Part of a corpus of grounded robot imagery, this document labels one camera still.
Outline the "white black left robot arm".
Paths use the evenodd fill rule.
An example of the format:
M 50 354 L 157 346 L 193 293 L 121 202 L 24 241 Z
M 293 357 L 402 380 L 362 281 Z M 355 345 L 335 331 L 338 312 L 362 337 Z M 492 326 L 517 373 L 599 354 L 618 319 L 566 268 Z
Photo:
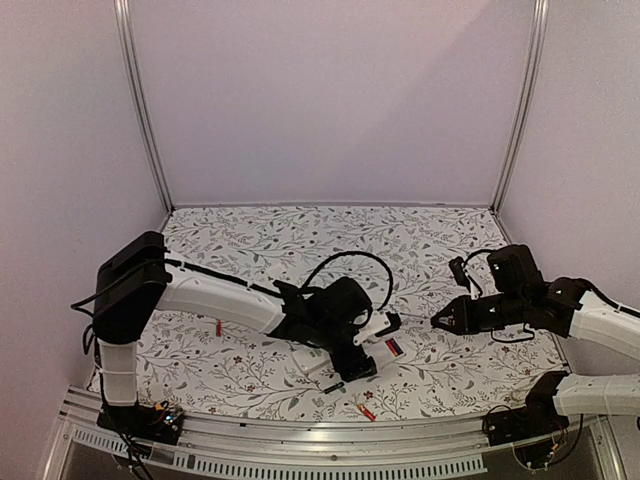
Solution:
M 355 280 L 341 277 L 327 287 L 276 280 L 266 288 L 170 253 L 156 231 L 141 234 L 101 265 L 94 294 L 71 307 L 82 311 L 86 305 L 93 307 L 101 393 L 111 419 L 128 434 L 149 423 L 137 403 L 135 350 L 157 310 L 211 317 L 321 349 L 343 382 L 377 372 L 357 337 L 373 323 L 374 308 Z

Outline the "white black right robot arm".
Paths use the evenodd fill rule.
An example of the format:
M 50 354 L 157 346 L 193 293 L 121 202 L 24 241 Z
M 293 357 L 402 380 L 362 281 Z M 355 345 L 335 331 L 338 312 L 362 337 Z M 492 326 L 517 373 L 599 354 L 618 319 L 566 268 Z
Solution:
M 637 310 L 610 299 L 583 278 L 546 281 L 524 244 L 485 255 L 496 294 L 455 298 L 432 317 L 433 327 L 464 336 L 521 324 L 638 358 Z M 638 375 L 585 376 L 552 371 L 529 391 L 516 422 L 524 435 L 537 436 L 556 416 L 638 413 Z

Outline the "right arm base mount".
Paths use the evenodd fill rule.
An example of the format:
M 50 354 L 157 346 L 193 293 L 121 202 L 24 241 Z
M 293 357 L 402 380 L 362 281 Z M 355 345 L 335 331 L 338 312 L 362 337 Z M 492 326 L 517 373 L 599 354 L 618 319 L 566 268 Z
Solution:
M 546 407 L 498 405 L 483 417 L 481 429 L 490 446 L 510 444 L 516 462 L 534 471 L 553 464 L 569 425 L 568 417 Z

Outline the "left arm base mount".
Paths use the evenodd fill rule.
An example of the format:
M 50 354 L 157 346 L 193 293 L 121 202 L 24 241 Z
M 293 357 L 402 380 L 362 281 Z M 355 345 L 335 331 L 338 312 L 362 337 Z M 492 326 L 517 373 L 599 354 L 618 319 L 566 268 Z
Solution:
M 97 425 L 122 437 L 143 439 L 152 442 L 177 445 L 182 433 L 185 411 L 172 406 L 168 401 L 154 406 L 117 406 L 102 397 Z

